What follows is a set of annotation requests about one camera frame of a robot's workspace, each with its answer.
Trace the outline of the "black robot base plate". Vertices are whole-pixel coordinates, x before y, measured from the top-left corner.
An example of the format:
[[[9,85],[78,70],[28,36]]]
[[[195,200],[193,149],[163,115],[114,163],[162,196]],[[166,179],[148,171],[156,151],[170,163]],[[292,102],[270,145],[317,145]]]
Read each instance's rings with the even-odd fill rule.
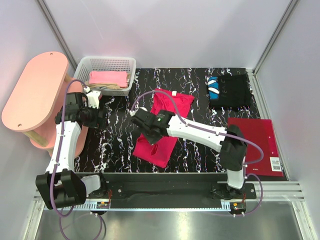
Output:
[[[88,197],[110,200],[114,210],[227,210],[228,202],[255,200],[252,183],[227,186],[225,173],[103,173],[102,188]]]

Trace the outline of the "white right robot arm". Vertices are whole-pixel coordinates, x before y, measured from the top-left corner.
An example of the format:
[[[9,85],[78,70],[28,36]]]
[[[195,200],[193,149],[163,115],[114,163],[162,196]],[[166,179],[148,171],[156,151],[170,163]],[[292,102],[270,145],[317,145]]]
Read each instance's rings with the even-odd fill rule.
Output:
[[[248,144],[241,140],[243,134],[237,126],[225,128],[205,125],[168,110],[160,110],[158,114],[154,114],[143,107],[131,110],[129,114],[131,122],[139,127],[151,145],[165,137],[174,137],[199,143],[218,152],[220,164],[227,174],[221,198],[241,198],[245,193],[244,162]]]

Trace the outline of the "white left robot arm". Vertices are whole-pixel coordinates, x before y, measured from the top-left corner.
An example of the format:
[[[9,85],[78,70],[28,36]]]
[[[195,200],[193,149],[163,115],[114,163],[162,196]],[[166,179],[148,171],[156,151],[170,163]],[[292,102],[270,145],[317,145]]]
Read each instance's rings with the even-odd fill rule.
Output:
[[[76,148],[83,127],[105,129],[107,108],[100,106],[102,94],[72,92],[55,117],[56,138],[53,153],[44,174],[37,175],[35,185],[50,210],[72,208],[85,203],[87,196],[103,189],[100,174],[77,176],[74,168]]]

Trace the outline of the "red t shirt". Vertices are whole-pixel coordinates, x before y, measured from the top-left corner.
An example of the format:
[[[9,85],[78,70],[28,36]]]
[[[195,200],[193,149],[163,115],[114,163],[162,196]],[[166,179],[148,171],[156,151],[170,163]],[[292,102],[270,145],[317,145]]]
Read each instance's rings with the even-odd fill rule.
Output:
[[[132,116],[132,123],[141,130],[133,155],[165,168],[178,140],[167,133],[169,121],[177,113],[183,118],[187,117],[194,99],[192,95],[156,89],[150,112],[140,108]]]

